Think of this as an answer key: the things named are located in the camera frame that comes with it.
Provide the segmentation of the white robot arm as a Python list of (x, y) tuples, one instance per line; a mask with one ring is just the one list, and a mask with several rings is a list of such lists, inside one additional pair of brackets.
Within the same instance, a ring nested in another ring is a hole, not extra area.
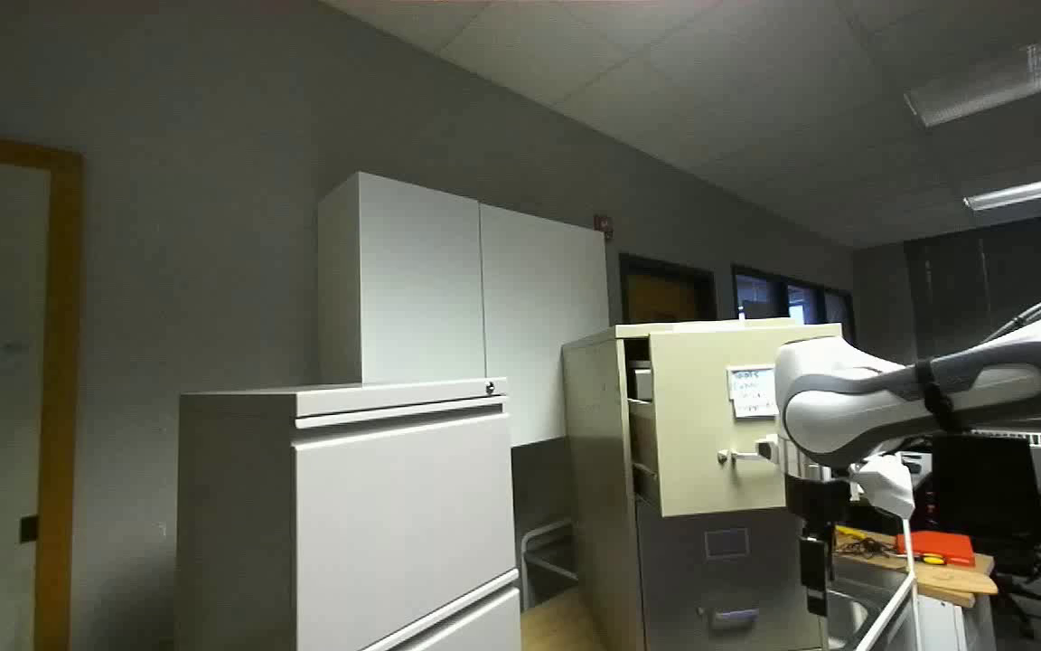
[(887, 445), (935, 435), (1041, 429), (1041, 298), (963, 351), (889, 362), (847, 337), (772, 357), (785, 474), (829, 479)]

